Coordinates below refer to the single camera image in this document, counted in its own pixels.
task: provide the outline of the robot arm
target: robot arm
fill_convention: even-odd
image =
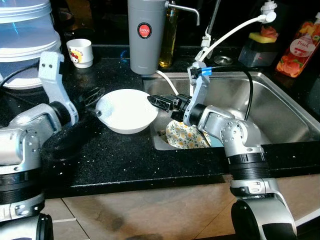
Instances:
[[[44,142],[65,124],[74,125],[78,112],[62,85],[59,74],[64,56],[43,52],[39,78],[49,104],[39,104],[17,115],[0,129],[0,239],[51,240],[51,217],[39,183]]]
[[[203,62],[195,62],[188,69],[190,83],[196,85],[193,97],[152,95],[148,100],[171,112],[173,119],[196,125],[224,145],[233,178],[230,191],[237,198],[231,217],[239,239],[295,240],[295,222],[276,179],[270,176],[259,128],[218,107],[203,105],[210,80],[194,70],[205,67]]]

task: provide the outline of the gray water filter canister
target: gray water filter canister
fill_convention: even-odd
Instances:
[[[130,68],[137,74],[158,69],[166,0],[128,0]]]

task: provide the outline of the black countertop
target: black countertop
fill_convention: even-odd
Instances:
[[[114,58],[101,57],[107,48],[95,48],[95,63],[87,69],[69,66],[63,79],[70,98],[92,87],[106,92],[128,88],[143,90],[142,79],[133,73],[126,47]],[[183,57],[168,71],[185,72],[193,62]],[[35,104],[47,103],[41,89],[11,92]],[[7,126],[30,104],[0,94],[0,126]],[[160,151],[153,147],[150,129],[131,135],[113,132],[97,118],[85,114],[72,128],[51,137],[42,147],[43,187],[47,198],[71,197],[152,188],[224,182],[228,162],[223,147]],[[319,142],[263,146],[274,177],[320,173]]]

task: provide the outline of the white plastic container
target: white plastic container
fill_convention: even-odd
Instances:
[[[49,0],[0,0],[0,80],[10,71],[32,64],[43,51],[60,52],[51,10]],[[36,69],[24,71],[4,85],[11,89],[39,86]]]
[[[51,13],[49,0],[0,1],[0,24],[32,20],[49,13]]]

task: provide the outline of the small white mug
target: small white mug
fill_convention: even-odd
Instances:
[[[89,68],[93,64],[92,44],[88,39],[73,39],[66,42],[69,56],[73,64],[80,69]]]

